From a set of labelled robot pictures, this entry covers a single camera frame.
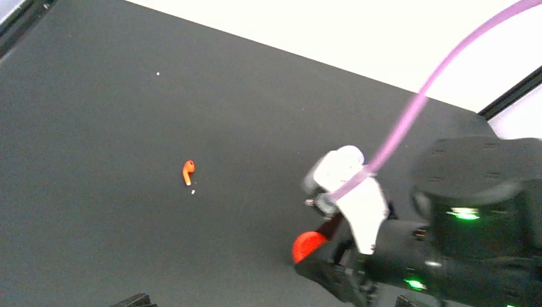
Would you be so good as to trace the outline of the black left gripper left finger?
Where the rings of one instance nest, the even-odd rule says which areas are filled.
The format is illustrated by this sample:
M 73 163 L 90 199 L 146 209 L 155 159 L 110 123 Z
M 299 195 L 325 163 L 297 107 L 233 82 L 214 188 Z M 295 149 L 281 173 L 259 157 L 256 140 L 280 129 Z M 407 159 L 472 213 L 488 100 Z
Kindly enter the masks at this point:
M 114 303 L 110 307 L 157 307 L 157 304 L 152 303 L 148 294 L 139 293 Z

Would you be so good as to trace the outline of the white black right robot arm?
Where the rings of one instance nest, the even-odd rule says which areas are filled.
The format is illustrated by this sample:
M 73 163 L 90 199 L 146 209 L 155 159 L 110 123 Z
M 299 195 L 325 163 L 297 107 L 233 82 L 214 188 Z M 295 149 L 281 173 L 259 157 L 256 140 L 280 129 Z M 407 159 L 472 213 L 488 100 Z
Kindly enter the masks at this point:
M 306 175 L 306 205 L 325 221 L 295 240 L 298 275 L 354 306 L 375 306 L 379 284 L 439 306 L 541 305 L 540 139 L 434 142 L 412 168 L 420 223 L 397 216 L 374 175 L 327 200 L 364 170 L 362 152 L 343 146 Z

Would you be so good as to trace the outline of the orange round case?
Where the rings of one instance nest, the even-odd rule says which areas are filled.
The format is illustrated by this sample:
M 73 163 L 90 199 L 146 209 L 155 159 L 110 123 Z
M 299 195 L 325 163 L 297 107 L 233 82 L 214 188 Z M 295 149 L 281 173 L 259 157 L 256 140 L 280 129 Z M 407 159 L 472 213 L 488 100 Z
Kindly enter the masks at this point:
M 300 263 L 328 241 L 329 239 L 320 232 L 310 231 L 300 234 L 295 239 L 291 250 L 294 263 Z

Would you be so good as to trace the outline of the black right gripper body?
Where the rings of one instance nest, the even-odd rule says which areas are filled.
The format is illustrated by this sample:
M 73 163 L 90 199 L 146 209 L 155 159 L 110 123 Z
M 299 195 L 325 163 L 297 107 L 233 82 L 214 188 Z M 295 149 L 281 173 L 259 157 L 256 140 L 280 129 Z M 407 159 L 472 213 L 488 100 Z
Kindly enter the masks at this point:
M 417 224 L 386 219 L 372 255 L 359 253 L 348 221 L 336 214 L 316 232 L 329 241 L 303 261 L 295 272 L 353 306 L 376 306 L 380 285 L 409 289 L 408 281 L 424 281 L 424 251 L 413 238 Z

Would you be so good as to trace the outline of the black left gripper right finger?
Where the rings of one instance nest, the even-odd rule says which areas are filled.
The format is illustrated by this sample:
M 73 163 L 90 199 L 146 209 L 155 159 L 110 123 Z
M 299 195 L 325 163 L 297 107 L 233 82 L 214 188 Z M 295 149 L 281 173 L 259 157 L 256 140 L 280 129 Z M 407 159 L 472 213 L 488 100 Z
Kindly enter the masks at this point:
M 400 295 L 396 299 L 396 307 L 428 307 L 428 305 L 412 297 Z

